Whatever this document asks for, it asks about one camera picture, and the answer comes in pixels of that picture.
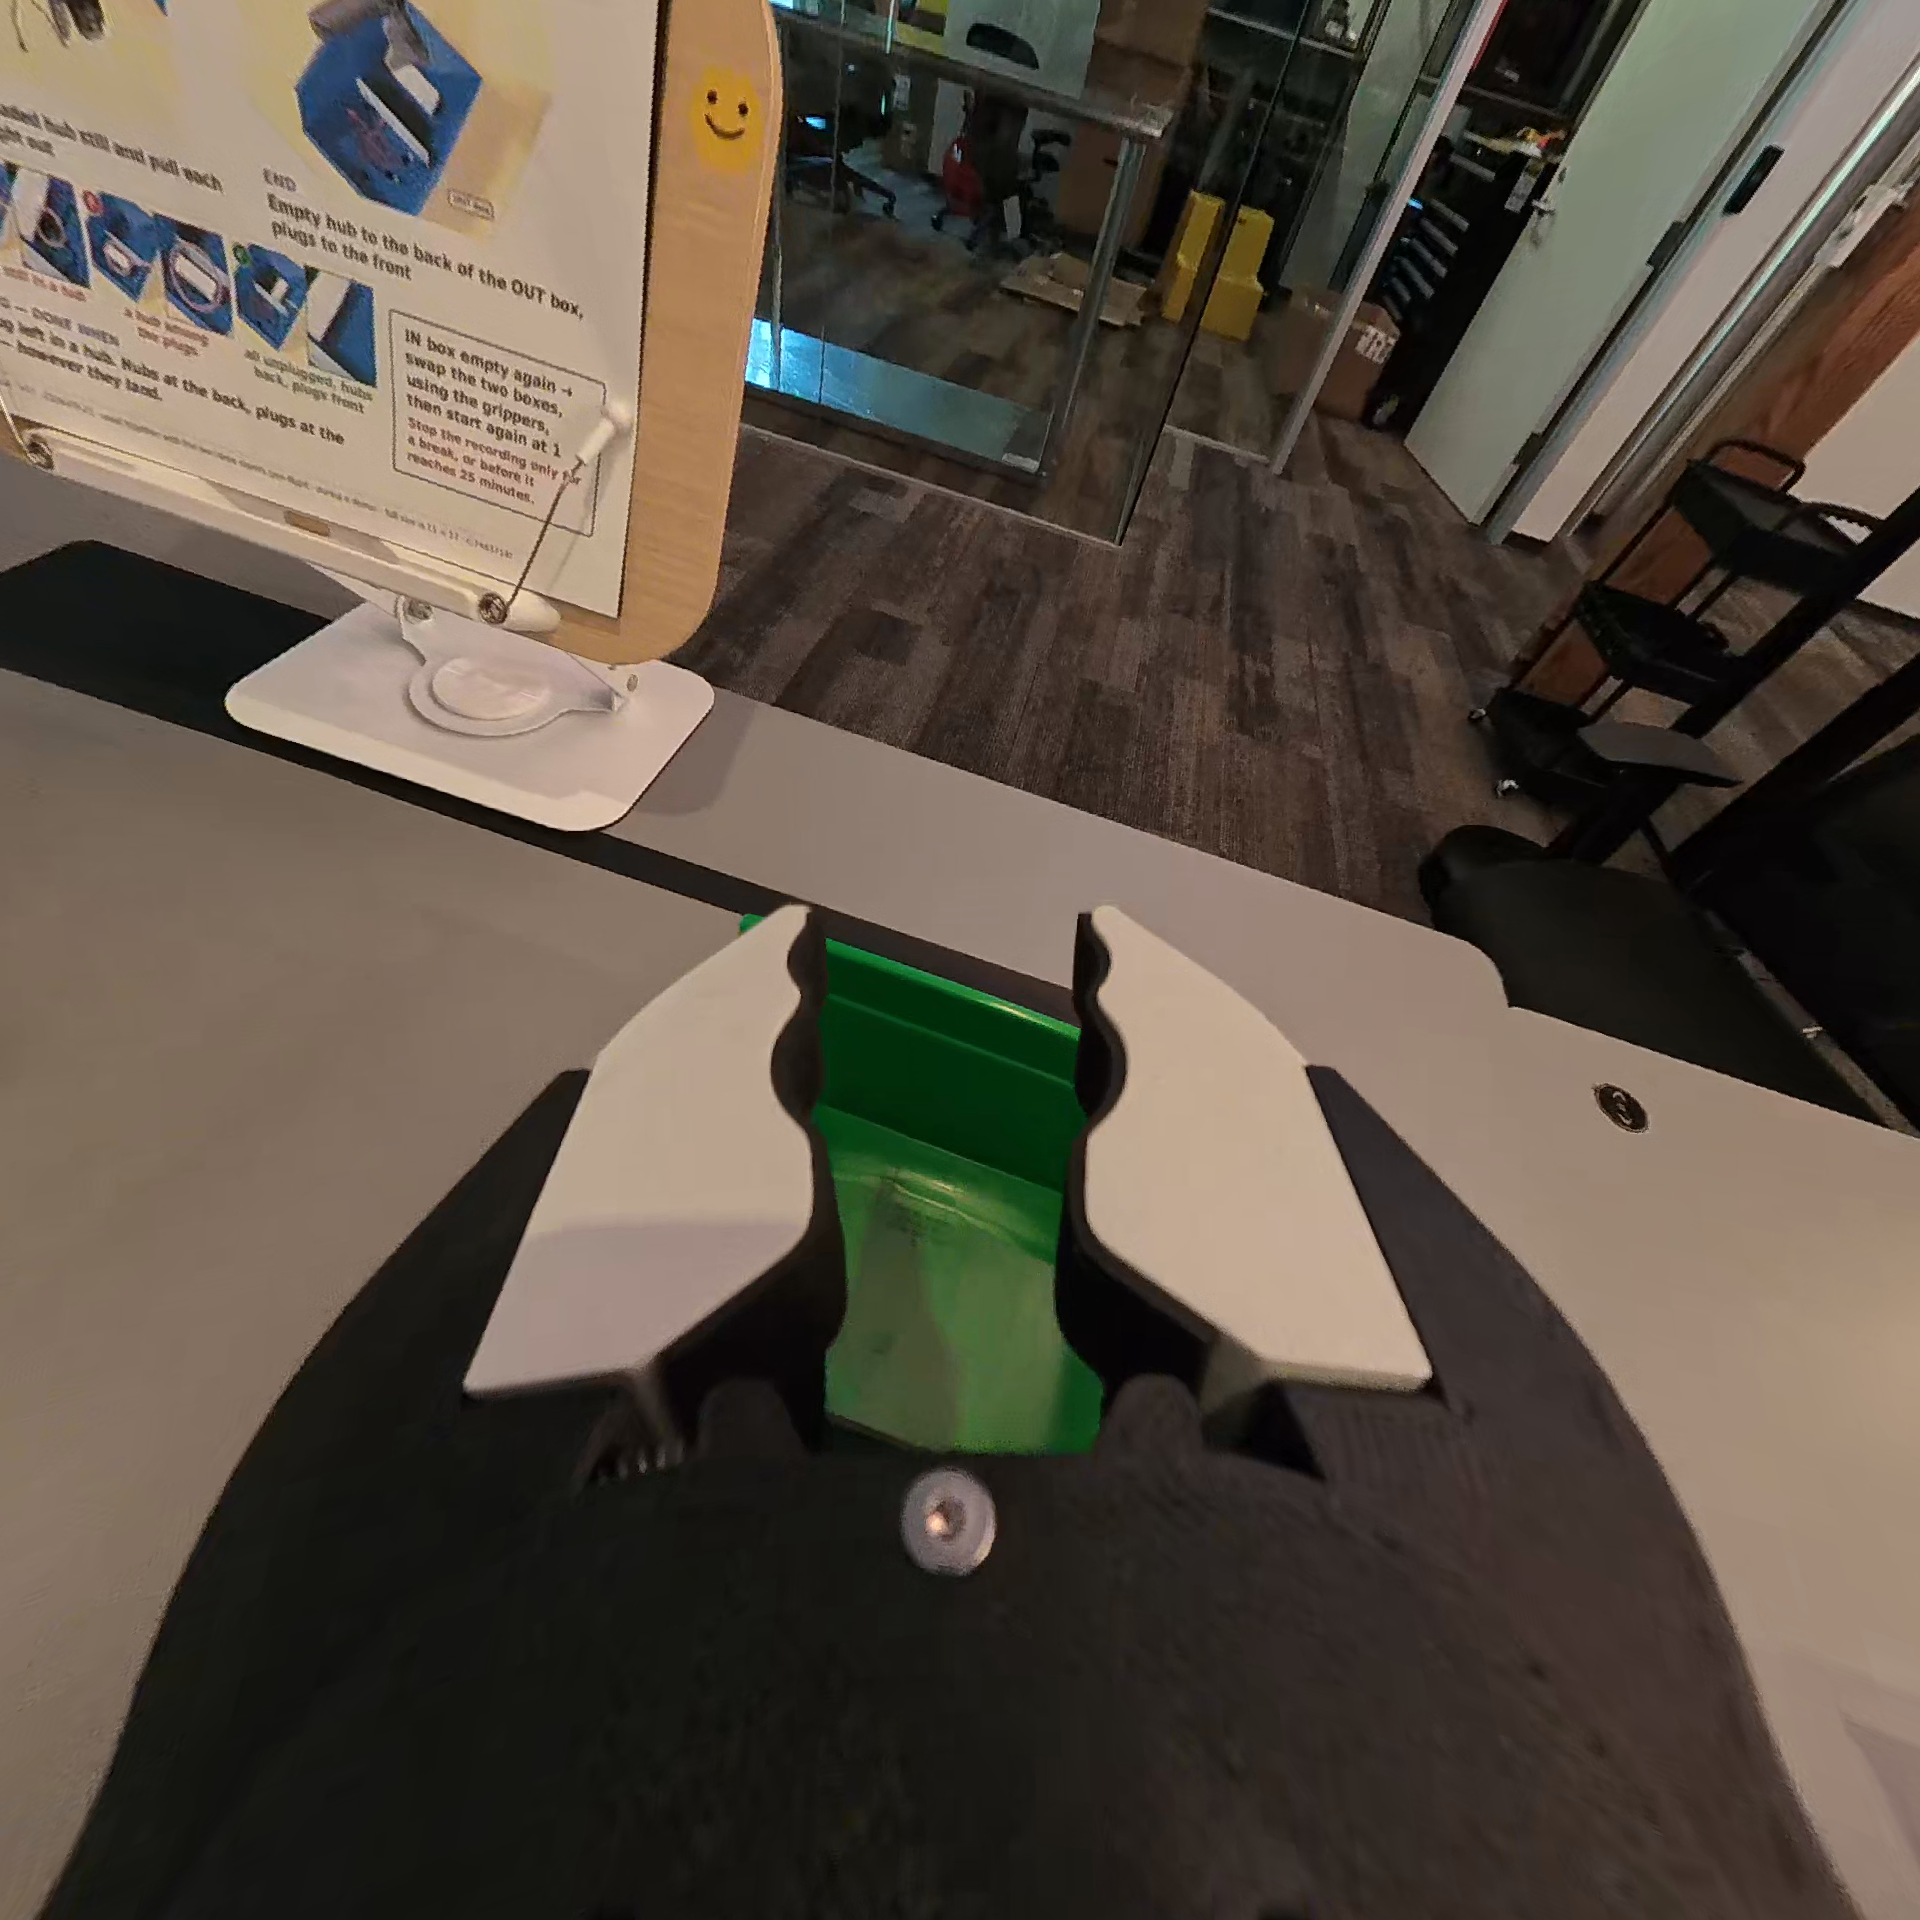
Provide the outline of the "wooden display board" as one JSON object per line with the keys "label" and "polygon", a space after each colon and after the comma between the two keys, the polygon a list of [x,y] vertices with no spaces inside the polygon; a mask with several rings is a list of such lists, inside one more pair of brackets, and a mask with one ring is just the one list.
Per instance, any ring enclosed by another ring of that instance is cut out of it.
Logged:
{"label": "wooden display board", "polygon": [[[757,77],[760,157],[712,175],[689,143],[706,64]],[[563,644],[596,665],[675,654],[705,624],[729,525],[736,441],[784,102],[778,24],[764,2],[662,7],[646,280],[624,581],[616,615],[571,612]]]}

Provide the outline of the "printed instruction sheet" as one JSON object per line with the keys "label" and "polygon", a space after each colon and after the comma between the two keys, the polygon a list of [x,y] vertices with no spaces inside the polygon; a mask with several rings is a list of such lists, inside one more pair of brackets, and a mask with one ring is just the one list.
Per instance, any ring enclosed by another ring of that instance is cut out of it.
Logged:
{"label": "printed instruction sheet", "polygon": [[618,612],[661,4],[3,4],[4,450]]}

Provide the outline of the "black utility cart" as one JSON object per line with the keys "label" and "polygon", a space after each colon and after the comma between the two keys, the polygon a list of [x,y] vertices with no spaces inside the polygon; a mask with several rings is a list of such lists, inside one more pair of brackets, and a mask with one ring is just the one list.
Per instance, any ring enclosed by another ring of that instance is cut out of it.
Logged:
{"label": "black utility cart", "polygon": [[[1554,700],[1508,681],[1470,722],[1494,749],[1501,798],[1566,812],[1549,857],[1605,861],[1681,788],[1738,776],[1710,733],[1917,538],[1917,494],[1886,516],[1802,498],[1806,464],[1752,439],[1691,460],[1624,552],[1588,578],[1548,639],[1581,629],[1603,700]],[[1667,598],[1625,564],[1678,518],[1704,561]]]}

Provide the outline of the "green plastic bin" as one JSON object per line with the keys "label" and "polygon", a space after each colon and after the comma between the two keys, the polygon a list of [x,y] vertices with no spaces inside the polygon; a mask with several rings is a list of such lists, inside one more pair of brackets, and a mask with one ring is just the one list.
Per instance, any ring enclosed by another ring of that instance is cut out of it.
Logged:
{"label": "green plastic bin", "polygon": [[1102,1384],[1053,1310],[1076,1025],[834,940],[826,961],[813,1119],[849,1257],[833,1424],[931,1453],[1086,1453]]}

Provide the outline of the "black office chair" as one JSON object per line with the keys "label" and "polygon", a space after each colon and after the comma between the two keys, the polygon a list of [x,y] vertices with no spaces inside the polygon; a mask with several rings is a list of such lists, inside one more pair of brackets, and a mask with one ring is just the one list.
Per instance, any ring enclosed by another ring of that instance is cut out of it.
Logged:
{"label": "black office chair", "polygon": [[1814,790],[1697,901],[1669,880],[1554,857],[1490,824],[1422,861],[1432,924],[1494,961],[1528,1013],[1872,1119],[1765,974],[1917,1119],[1915,737]]}

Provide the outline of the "yellow plastic box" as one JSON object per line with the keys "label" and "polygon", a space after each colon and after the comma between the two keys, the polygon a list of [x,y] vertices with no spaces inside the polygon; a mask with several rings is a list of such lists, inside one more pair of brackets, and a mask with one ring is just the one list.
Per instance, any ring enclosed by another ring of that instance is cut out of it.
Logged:
{"label": "yellow plastic box", "polygon": [[1246,345],[1253,338],[1265,302],[1262,268],[1272,240],[1273,217],[1260,208],[1241,205],[1216,268],[1203,332],[1235,345]]}
{"label": "yellow plastic box", "polygon": [[1222,208],[1220,197],[1198,189],[1189,191],[1184,201],[1156,279],[1158,318],[1166,324],[1184,322]]}

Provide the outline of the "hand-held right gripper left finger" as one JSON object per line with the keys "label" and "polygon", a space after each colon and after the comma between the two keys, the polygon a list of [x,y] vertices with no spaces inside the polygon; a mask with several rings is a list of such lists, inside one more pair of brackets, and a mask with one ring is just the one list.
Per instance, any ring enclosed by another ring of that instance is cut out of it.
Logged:
{"label": "hand-held right gripper left finger", "polygon": [[826,1426],[842,1210],[813,1117],[826,932],[788,902],[596,1054],[465,1375],[476,1400],[610,1384],[690,1438],[724,1383]]}

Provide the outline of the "yellow smiley sticker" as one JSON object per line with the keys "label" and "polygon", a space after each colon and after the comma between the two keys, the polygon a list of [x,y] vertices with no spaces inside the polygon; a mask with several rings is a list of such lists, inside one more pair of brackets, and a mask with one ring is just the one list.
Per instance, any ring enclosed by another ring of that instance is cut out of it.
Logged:
{"label": "yellow smiley sticker", "polygon": [[757,77],[732,64],[706,64],[689,96],[692,157],[722,177],[746,177],[762,153],[764,104]]}

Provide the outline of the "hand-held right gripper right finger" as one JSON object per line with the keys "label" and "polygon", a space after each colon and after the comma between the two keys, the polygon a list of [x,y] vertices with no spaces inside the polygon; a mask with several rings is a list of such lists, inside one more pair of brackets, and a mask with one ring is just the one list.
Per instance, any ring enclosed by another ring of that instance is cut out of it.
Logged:
{"label": "hand-held right gripper right finger", "polygon": [[1158,1377],[1203,1424],[1257,1441],[1296,1384],[1432,1391],[1435,1365],[1304,1052],[1110,902],[1076,921],[1073,1005],[1056,1318],[1100,1414]]}

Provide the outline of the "white door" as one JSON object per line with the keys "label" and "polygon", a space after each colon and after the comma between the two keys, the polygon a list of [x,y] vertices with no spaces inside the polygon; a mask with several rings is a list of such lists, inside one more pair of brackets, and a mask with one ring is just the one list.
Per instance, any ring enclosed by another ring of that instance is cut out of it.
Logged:
{"label": "white door", "polygon": [[1648,2],[1577,120],[1536,214],[1405,434],[1484,522],[1674,224],[1689,217],[1809,34],[1812,2]]}

